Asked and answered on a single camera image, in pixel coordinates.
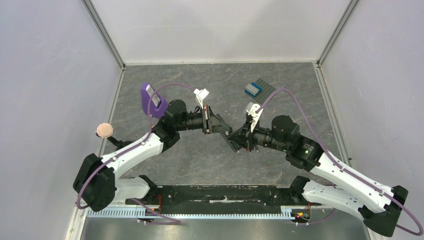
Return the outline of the black remote control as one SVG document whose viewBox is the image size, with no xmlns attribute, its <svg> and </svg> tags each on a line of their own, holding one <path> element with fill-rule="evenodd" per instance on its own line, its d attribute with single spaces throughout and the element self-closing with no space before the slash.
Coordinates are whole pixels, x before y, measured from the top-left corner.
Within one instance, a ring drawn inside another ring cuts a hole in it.
<svg viewBox="0 0 424 240">
<path fill-rule="evenodd" d="M 230 148 L 235 152 L 235 153 L 239 153 L 240 151 L 240 145 L 239 144 L 237 144 L 236 142 L 233 142 L 233 141 L 231 141 L 231 140 L 229 140 L 229 132 L 228 131 L 226 131 L 224 134 L 223 134 L 223 138 L 224 138 L 224 140 L 228 143 L 228 145 L 230 146 Z"/>
</svg>

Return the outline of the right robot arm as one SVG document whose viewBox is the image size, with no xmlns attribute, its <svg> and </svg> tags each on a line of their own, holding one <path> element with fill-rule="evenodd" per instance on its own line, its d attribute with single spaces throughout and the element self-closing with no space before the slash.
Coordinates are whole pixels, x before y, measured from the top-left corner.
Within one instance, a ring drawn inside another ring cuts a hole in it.
<svg viewBox="0 0 424 240">
<path fill-rule="evenodd" d="M 304 201 L 327 205 L 361 220 L 375 233 L 392 237 L 402 212 L 408 190 L 397 185 L 379 183 L 343 161 L 325 152 L 314 140 L 300 134 L 300 127 L 288 115 L 276 116 L 271 128 L 260 127 L 247 116 L 244 125 L 232 132 L 228 140 L 251 151 L 262 146 L 285 152 L 285 159 L 294 167 L 324 178 L 336 187 L 323 186 L 305 179 L 289 189 L 289 199 L 295 204 Z"/>
</svg>

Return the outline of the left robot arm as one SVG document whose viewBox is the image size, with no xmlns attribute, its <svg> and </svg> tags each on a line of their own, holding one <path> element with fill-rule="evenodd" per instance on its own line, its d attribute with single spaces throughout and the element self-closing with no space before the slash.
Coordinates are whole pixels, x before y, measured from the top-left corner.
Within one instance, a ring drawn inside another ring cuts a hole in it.
<svg viewBox="0 0 424 240">
<path fill-rule="evenodd" d="M 78 193 L 77 202 L 99 212 L 112 202 L 140 199 L 152 204 L 157 191 L 146 177 L 121 179 L 120 177 L 139 163 L 170 149 L 180 140 L 180 132 L 202 130 L 204 134 L 221 134 L 226 137 L 232 128 L 220 115 L 214 114 L 208 105 L 198 112 L 188 112 L 180 99 L 171 101 L 157 124 L 136 141 L 118 141 L 116 151 L 97 156 L 87 155 L 76 175 L 73 189 Z"/>
</svg>

